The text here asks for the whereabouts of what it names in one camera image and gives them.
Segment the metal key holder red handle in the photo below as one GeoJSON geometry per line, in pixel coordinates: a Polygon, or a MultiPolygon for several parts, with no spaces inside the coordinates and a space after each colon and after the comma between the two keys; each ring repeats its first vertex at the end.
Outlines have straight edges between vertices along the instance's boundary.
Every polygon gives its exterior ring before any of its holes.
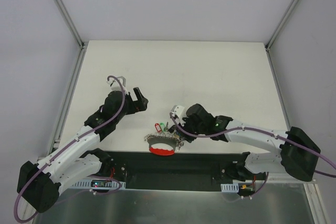
{"type": "Polygon", "coordinates": [[[171,156],[184,145],[183,141],[171,133],[148,134],[144,140],[148,143],[149,151],[158,156],[171,156]]]}

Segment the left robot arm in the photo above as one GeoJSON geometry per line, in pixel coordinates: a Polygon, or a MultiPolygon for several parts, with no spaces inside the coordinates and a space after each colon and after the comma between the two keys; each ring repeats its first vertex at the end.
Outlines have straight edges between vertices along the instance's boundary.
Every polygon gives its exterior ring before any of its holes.
{"type": "Polygon", "coordinates": [[[24,198],[37,213],[43,213],[76,181],[90,175],[110,175],[111,157],[95,146],[115,131],[126,115],[148,108],[149,101],[140,88],[133,91],[136,100],[125,87],[112,90],[104,104],[63,147],[36,163],[24,163],[19,171],[16,201],[24,198]]]}

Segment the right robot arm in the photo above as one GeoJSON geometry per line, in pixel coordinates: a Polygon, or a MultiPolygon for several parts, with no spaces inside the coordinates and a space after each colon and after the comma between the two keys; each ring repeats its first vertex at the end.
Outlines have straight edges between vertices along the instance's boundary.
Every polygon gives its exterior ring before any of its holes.
{"type": "Polygon", "coordinates": [[[287,173],[303,182],[313,179],[321,151],[301,128],[293,126],[281,131],[254,127],[228,116],[213,116],[198,103],[188,109],[175,105],[169,116],[179,136],[189,143],[197,138],[210,138],[264,150],[264,153],[247,152],[246,159],[236,166],[242,179],[259,173],[287,173]]]}

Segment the red key tag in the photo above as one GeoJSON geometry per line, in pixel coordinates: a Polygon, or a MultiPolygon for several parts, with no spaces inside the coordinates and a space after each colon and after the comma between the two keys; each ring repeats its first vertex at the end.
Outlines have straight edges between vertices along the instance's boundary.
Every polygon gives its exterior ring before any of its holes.
{"type": "Polygon", "coordinates": [[[158,133],[161,133],[161,132],[162,132],[162,129],[161,129],[161,126],[160,126],[159,123],[155,123],[154,127],[155,127],[155,130],[156,130],[158,133]]]}

